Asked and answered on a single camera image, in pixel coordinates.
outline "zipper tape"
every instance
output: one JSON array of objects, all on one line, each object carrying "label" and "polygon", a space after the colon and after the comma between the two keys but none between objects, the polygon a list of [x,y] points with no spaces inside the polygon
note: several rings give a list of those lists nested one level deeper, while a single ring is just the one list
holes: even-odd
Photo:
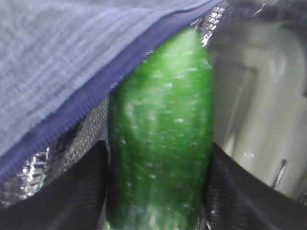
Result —
[{"label": "zipper tape", "polygon": [[0,158],[0,184],[37,151],[55,141],[84,118],[146,56],[222,0],[162,17],[78,89],[60,109],[40,122]]}]

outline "cooler bag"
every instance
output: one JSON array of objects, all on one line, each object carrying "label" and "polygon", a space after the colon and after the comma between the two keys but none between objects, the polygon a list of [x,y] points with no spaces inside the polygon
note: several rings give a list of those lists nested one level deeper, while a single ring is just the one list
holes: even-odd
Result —
[{"label": "cooler bag", "polygon": [[[288,20],[304,43],[305,4],[283,0],[3,0],[0,230],[103,229],[112,157],[106,125],[109,93],[168,38],[189,25],[202,34],[219,79],[223,76],[218,71],[226,67],[219,66],[225,63],[214,55],[223,37],[219,28],[227,23],[238,23],[240,30],[248,28],[249,21]],[[240,34],[229,28],[230,33]],[[220,95],[223,87],[216,84],[215,92]],[[227,117],[223,114],[227,107],[217,102],[218,118]],[[304,120],[300,124],[306,127]],[[286,182],[273,181],[276,186],[272,187],[265,181],[271,177],[260,177],[227,151],[226,132],[218,119],[215,129],[216,144],[195,229],[307,229],[305,167],[287,176]],[[277,167],[280,158],[285,159],[278,155],[272,160]],[[282,170],[284,165],[274,175],[281,175]],[[293,178],[295,184],[287,182]],[[277,191],[279,182],[289,184],[295,195]]]}]

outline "white plastic container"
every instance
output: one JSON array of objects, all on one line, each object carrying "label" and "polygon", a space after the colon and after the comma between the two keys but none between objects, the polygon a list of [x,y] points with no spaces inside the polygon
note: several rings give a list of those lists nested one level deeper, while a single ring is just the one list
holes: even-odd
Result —
[{"label": "white plastic container", "polygon": [[269,186],[297,199],[307,184],[307,52],[286,23],[221,24],[209,52],[215,142]]}]

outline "gray fabric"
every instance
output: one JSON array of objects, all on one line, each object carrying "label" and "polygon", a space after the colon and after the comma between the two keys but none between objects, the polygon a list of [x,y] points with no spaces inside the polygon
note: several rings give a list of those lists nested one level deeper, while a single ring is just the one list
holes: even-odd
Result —
[{"label": "gray fabric", "polygon": [[162,16],[209,0],[0,0],[0,156]]}]

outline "cucumber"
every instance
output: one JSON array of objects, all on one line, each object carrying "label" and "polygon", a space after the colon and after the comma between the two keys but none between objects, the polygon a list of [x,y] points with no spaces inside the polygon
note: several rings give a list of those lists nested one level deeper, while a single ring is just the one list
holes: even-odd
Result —
[{"label": "cucumber", "polygon": [[163,43],[110,95],[113,230],[192,230],[213,140],[213,80],[201,36]]}]

